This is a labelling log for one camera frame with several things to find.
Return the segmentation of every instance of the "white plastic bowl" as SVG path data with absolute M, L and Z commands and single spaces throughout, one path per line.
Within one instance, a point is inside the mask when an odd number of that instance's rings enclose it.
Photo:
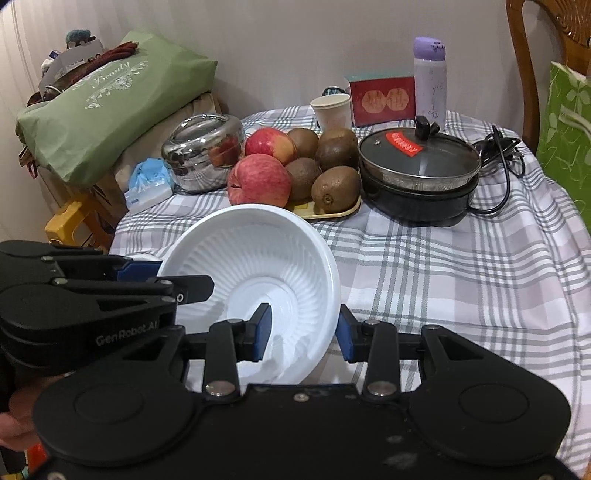
M 320 362 L 335 334 L 340 281 L 320 234 L 297 215 L 268 205 L 237 205 L 197 222 L 173 245 L 159 275 L 206 274 L 215 287 L 203 303 L 183 305 L 177 323 L 207 332 L 220 320 L 248 320 L 261 303 L 273 326 L 263 360 L 241 362 L 241 386 L 297 384 Z M 203 361 L 188 383 L 201 389 Z

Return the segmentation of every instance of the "kiwi fruit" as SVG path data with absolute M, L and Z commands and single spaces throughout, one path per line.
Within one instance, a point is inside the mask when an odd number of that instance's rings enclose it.
M 332 139 L 332 138 L 343 138 L 345 140 L 349 140 L 350 142 L 354 143 L 355 146 L 357 147 L 357 143 L 358 143 L 357 142 L 357 135 L 355 135 L 353 133 L 353 131 L 350 130 L 349 128 L 336 127 L 336 128 L 331 128 L 331 129 L 327 130 L 320 137 L 319 145 L 326 142 L 327 140 Z
M 345 137 L 331 138 L 318 145 L 316 161 L 322 171 L 345 165 L 351 168 L 359 167 L 359 153 L 357 143 L 352 143 Z
M 294 128 L 287 134 L 297 149 L 298 157 L 314 158 L 318 149 L 318 135 L 309 128 Z
M 326 213 L 350 209 L 359 198 L 361 178 L 354 168 L 338 166 L 321 174 L 312 185 L 312 198 Z
M 322 173 L 316 160 L 302 157 L 285 166 L 291 177 L 290 202 L 309 199 L 315 179 Z

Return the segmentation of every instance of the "white cup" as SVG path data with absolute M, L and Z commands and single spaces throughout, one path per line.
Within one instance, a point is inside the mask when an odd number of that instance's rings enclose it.
M 351 128 L 351 95 L 334 93 L 315 98 L 310 102 L 323 132 L 330 128 Z

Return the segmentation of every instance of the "lid handle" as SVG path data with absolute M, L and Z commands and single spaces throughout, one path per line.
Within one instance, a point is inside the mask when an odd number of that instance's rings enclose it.
M 438 133 L 440 128 L 437 122 L 430 125 L 427 117 L 423 115 L 417 115 L 415 118 L 414 134 L 419 140 L 427 140 L 429 136 Z

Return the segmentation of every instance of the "blue plastic bag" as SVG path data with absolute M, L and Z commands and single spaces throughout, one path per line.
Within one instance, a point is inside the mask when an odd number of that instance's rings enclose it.
M 173 194 L 174 182 L 161 158 L 147 158 L 138 163 L 129 178 L 125 203 L 130 214 L 158 205 Z

